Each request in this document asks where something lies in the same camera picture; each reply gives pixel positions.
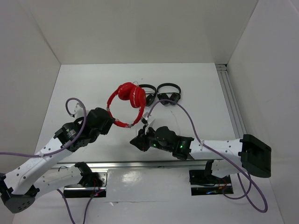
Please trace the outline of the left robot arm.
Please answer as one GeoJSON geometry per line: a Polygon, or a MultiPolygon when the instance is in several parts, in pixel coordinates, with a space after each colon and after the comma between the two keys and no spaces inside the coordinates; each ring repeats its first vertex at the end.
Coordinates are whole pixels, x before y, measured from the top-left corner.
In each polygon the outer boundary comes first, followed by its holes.
{"type": "Polygon", "coordinates": [[[48,171],[81,147],[96,141],[99,135],[108,134],[114,119],[102,108],[90,110],[86,118],[76,117],[64,124],[54,137],[33,158],[15,170],[0,175],[0,197],[13,213],[28,209],[34,201],[56,189],[68,185],[88,186],[99,183],[85,162],[49,174],[48,171]]]}

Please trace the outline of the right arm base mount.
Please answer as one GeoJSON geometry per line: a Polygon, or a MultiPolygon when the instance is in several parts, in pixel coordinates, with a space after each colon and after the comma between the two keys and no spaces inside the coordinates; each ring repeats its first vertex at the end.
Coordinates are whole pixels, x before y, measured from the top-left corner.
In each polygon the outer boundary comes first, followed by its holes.
{"type": "Polygon", "coordinates": [[[234,193],[230,176],[215,177],[205,171],[204,165],[189,167],[189,183],[192,196],[232,195],[234,193]]]}

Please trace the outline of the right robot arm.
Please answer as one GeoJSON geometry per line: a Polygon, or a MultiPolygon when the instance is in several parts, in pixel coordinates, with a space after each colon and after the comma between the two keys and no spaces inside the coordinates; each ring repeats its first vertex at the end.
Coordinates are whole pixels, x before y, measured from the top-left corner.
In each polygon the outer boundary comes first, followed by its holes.
{"type": "Polygon", "coordinates": [[[255,177],[271,176],[271,147],[251,134],[235,140],[201,140],[176,135],[168,127],[144,126],[130,144],[146,152],[150,147],[186,160],[206,160],[204,178],[209,183],[240,172],[255,177]]]}

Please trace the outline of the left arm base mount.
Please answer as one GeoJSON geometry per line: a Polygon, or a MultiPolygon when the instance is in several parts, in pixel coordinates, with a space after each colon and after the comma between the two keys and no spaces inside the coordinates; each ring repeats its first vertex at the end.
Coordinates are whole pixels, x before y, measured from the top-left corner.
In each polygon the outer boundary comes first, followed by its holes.
{"type": "Polygon", "coordinates": [[[83,172],[83,178],[78,184],[64,187],[66,198],[106,197],[107,170],[92,170],[85,162],[77,162],[75,166],[83,172]]]}

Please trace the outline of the red over-ear headphones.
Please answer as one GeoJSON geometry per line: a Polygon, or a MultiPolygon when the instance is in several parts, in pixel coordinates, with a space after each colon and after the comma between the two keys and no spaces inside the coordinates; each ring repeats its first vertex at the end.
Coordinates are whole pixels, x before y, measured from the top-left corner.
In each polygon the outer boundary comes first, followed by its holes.
{"type": "Polygon", "coordinates": [[[136,119],[133,121],[133,123],[123,123],[117,119],[115,119],[114,124],[118,127],[122,128],[131,128],[134,125],[136,125],[143,116],[144,109],[146,107],[146,94],[145,90],[142,89],[140,86],[135,85],[134,83],[127,82],[122,85],[120,85],[109,97],[107,101],[107,111],[111,118],[113,118],[113,115],[110,111],[110,105],[113,101],[113,99],[118,96],[120,100],[123,101],[129,101],[131,106],[135,109],[139,109],[139,113],[136,117],[136,119]]]}

